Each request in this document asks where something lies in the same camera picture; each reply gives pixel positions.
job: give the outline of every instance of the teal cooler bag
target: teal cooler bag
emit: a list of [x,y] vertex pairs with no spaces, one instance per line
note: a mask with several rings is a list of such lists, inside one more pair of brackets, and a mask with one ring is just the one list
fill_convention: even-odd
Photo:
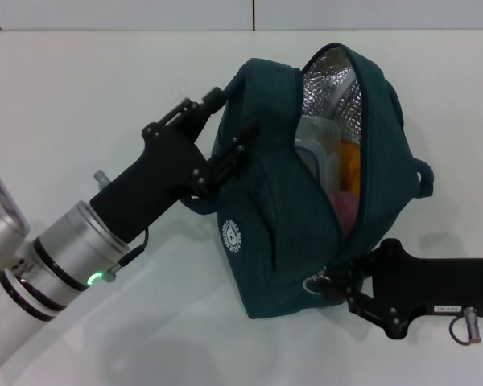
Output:
[[[340,304],[307,284],[368,253],[413,198],[432,195],[431,168],[411,155],[397,95],[379,67],[338,43],[301,72],[249,60],[225,90],[228,103],[213,154],[256,121],[249,164],[217,201],[184,202],[217,213],[222,244],[249,318]],[[352,231],[343,235],[333,205],[299,158],[301,116],[328,117],[359,147],[361,189]]]

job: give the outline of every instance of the silver foil lining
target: silver foil lining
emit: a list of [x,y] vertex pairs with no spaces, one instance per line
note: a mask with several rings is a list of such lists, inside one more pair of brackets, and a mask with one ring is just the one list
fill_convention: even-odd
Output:
[[326,51],[306,71],[303,81],[303,115],[334,120],[340,126],[341,140],[359,146],[361,90],[345,51]]

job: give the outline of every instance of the green led light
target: green led light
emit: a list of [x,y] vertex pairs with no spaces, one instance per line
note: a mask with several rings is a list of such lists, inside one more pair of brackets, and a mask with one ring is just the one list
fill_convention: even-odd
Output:
[[104,276],[103,272],[97,272],[91,275],[88,279],[88,285],[92,285],[95,281],[100,279],[102,276]]

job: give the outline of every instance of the white wall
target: white wall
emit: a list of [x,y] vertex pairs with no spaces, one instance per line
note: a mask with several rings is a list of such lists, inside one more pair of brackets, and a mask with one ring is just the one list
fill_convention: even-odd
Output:
[[256,0],[257,30],[483,28],[483,0]]
[[10,30],[251,30],[251,0],[0,0]]

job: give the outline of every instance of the white surface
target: white surface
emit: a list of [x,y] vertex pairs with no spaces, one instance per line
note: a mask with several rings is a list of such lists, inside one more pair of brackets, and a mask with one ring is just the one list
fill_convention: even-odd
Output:
[[483,28],[483,0],[257,0],[256,30]]
[[4,31],[252,30],[250,0],[0,0]]
[[[0,34],[0,175],[37,235],[141,153],[140,132],[250,57],[302,67],[334,41],[374,60],[402,102],[435,195],[390,236],[421,257],[483,257],[483,31]],[[199,138],[208,153],[219,117]],[[148,253],[80,296],[0,371],[6,385],[483,385],[483,343],[450,318],[402,341],[346,306],[249,320],[214,217],[175,205]],[[483,338],[483,319],[480,321]],[[457,329],[465,337],[464,328]]]

